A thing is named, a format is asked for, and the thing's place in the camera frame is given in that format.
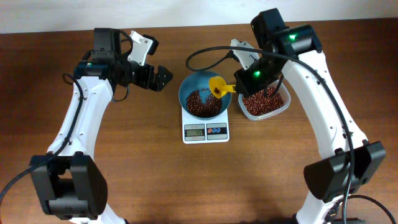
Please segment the clear plastic bean container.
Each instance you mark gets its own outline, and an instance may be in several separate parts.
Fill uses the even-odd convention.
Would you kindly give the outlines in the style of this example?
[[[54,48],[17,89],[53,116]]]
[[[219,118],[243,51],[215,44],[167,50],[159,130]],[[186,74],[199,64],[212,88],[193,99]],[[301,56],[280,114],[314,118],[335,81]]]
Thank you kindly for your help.
[[[277,80],[271,83],[267,90],[261,90],[248,98],[243,97],[242,94],[238,95],[238,104],[248,120],[267,119],[280,114],[290,106],[290,93],[283,83],[280,84],[277,93],[272,96],[278,85]]]

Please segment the blue plastic bowl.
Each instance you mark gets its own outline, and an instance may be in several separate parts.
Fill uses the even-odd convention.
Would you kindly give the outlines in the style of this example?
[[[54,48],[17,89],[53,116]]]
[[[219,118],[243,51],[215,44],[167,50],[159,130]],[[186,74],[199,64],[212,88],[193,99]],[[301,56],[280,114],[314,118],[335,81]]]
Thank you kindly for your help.
[[[218,77],[215,72],[202,71],[189,75],[178,92],[182,109],[200,120],[214,119],[225,112],[231,103],[231,94],[217,98],[211,93],[210,78]]]

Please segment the red adzuki beans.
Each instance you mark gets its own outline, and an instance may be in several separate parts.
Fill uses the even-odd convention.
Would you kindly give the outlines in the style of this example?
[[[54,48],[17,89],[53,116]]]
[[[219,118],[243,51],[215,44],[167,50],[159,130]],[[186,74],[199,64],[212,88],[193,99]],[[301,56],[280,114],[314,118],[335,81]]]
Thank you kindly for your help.
[[[285,101],[279,93],[271,96],[274,92],[275,88],[271,87],[266,90],[267,95],[264,90],[261,90],[248,98],[242,97],[241,101],[250,115],[264,115],[285,105]],[[220,114],[222,106],[221,98],[216,98],[211,93],[203,101],[199,90],[191,92],[186,99],[188,112],[200,118],[210,118]]]

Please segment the yellow plastic measuring scoop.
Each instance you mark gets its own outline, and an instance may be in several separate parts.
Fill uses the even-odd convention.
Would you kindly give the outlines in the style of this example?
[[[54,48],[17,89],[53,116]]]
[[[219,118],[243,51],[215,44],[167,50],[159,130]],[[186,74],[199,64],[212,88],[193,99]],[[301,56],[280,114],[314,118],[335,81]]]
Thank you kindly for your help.
[[[216,98],[222,98],[227,93],[235,93],[236,85],[227,84],[226,80],[221,76],[211,77],[209,79],[209,88]]]

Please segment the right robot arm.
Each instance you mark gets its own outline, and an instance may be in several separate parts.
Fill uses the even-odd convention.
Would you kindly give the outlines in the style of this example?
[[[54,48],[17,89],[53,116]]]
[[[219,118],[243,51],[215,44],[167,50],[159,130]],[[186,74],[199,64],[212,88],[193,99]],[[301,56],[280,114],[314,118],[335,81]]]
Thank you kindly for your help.
[[[349,198],[368,183],[386,152],[369,142],[348,112],[331,78],[322,44],[310,25],[286,26],[278,9],[251,21],[260,57],[240,55],[236,91],[249,97],[283,75],[312,125],[321,160],[304,168],[308,194],[293,223],[331,223]]]

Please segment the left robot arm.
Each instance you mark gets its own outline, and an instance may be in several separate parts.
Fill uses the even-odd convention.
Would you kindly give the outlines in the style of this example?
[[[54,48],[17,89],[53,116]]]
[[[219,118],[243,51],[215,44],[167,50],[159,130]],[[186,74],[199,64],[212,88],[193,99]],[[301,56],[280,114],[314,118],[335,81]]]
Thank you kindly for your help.
[[[158,41],[135,31],[95,28],[94,44],[74,68],[73,96],[62,127],[46,154],[29,167],[42,210],[72,223],[126,223],[108,204],[108,185],[94,161],[104,112],[117,86],[162,91],[173,78],[146,63]]]

